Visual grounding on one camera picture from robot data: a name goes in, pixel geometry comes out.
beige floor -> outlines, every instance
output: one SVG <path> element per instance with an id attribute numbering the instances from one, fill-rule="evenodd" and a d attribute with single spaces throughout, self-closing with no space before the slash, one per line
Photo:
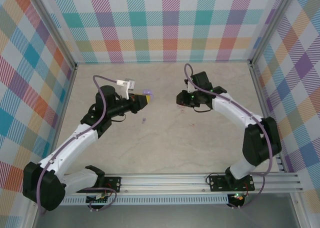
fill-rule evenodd
<path id="1" fill-rule="evenodd" d="M 222 86 L 243 106 L 261 114 L 245 62 L 192 66 L 195 73 L 206 71 L 213 86 Z M 138 114 L 127 113 L 124 122 L 113 123 L 68 172 L 94 165 L 106 173 L 209 173 L 224 172 L 236 162 L 242 153 L 243 130 L 215 111 L 196 113 L 176 104 L 177 94 L 186 88 L 183 68 L 184 63 L 81 64 L 58 145 L 76 129 L 95 102 L 95 74 L 114 80 L 134 79 L 134 92 L 152 90 L 154 99 Z M 98 82 L 101 86 L 108 84 Z M 278 171 L 276 162 L 273 164 L 272 171 Z M 256 170 L 265 171 L 267 167 L 268 161 Z"/>

colorful plaid backdrop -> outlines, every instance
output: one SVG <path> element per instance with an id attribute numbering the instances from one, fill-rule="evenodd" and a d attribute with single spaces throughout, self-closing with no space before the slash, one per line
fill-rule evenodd
<path id="1" fill-rule="evenodd" d="M 256 68 L 286 163 L 320 224 L 320 0 L 292 1 Z"/>
<path id="2" fill-rule="evenodd" d="M 86 63 L 247 60 L 270 1 L 43 0 Z"/>
<path id="3" fill-rule="evenodd" d="M 72 70 L 30 0 L 0 0 L 0 227 L 26 212 L 23 169 L 46 156 Z"/>

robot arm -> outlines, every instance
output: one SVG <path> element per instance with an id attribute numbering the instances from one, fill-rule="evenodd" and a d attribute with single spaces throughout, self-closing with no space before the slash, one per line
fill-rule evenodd
<path id="1" fill-rule="evenodd" d="M 252 118 L 255 117 L 266 130 L 271 142 L 273 156 L 280 153 L 282 149 L 276 121 L 271 117 L 262 118 L 242 106 L 242 108 L 247 110 L 250 114 L 248 115 L 239 107 L 235 106 L 230 102 L 233 98 L 227 93 L 227 91 L 221 86 L 213 87 L 204 71 L 191 75 L 191 79 L 198 87 L 219 95 L 221 94 L 228 98 L 229 101 L 197 90 L 188 82 L 188 80 L 185 80 L 184 82 L 187 85 L 187 90 L 183 90 L 177 95 L 176 103 L 178 105 L 194 108 L 200 107 L 201 104 L 205 104 L 211 110 L 221 113 L 239 128 L 244 130 L 242 146 L 243 156 L 238 162 L 226 169 L 224 176 L 229 188 L 231 190 L 235 190 L 237 186 L 242 184 L 243 180 L 249 176 L 250 172 L 252 172 L 262 162 L 269 159 L 269 149 L 266 138 L 256 121 Z"/>
<path id="2" fill-rule="evenodd" d="M 78 136 L 102 116 L 103 98 L 98 92 L 95 95 L 95 104 L 90 107 L 72 135 L 38 164 L 30 162 L 25 166 L 23 170 L 23 195 L 25 197 L 37 202 L 37 183 L 48 162 L 49 165 L 44 172 L 40 187 L 41 206 L 48 211 L 55 209 L 65 196 L 85 188 L 106 187 L 105 173 L 94 166 L 86 166 L 85 169 L 73 174 L 65 175 L 65 173 L 77 157 L 111 126 L 113 117 L 124 116 L 126 112 L 136 114 L 148 104 L 150 98 L 148 95 L 128 93 L 128 90 L 132 90 L 133 84 L 132 80 L 118 80 L 117 85 L 122 86 L 121 96 L 116 93 L 113 86 L 102 86 L 101 90 L 107 103 L 107 111 L 102 121 L 94 129 Z M 73 137 L 76 139 L 73 139 L 53 158 L 57 151 Z"/>

enclosure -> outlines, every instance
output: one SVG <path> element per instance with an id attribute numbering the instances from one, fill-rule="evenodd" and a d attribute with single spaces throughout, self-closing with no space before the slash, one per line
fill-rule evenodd
<path id="1" fill-rule="evenodd" d="M 0 227 L 320 226 L 320 0 L 0 4 Z M 265 185 L 253 175 L 247 202 L 263 191 L 248 207 L 231 210 L 232 193 L 206 183 L 242 156 L 244 130 L 214 110 L 177 104 L 185 63 L 277 123 L 282 152 Z M 93 165 L 121 177 L 118 200 L 90 213 L 85 194 L 73 194 L 40 216 L 22 194 L 23 170 L 76 130 L 95 103 L 94 75 L 133 79 L 133 93 L 152 93 L 143 110 L 112 122 L 67 171 Z"/>

marble-patterned surface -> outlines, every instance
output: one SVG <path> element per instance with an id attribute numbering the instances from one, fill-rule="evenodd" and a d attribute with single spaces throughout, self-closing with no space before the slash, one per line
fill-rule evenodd
<path id="1" fill-rule="evenodd" d="M 192 66 L 195 73 L 206 71 L 213 86 L 222 86 L 243 106 L 261 114 L 245 62 L 192 63 Z M 209 173 L 224 172 L 236 162 L 242 154 L 243 130 L 216 111 L 196 113 L 176 104 L 177 94 L 186 88 L 183 68 L 184 63 L 162 62 L 81 64 L 58 145 L 76 129 L 95 102 L 97 88 L 93 75 L 134 79 L 134 93 L 149 89 L 154 99 L 138 114 L 127 113 L 124 122 L 113 123 L 68 172 L 94 165 L 106 173 Z M 98 82 L 100 86 L 112 85 L 104 80 Z M 256 171 L 265 171 L 268 163 L 261 164 Z M 272 171 L 278 171 L 276 162 Z"/>

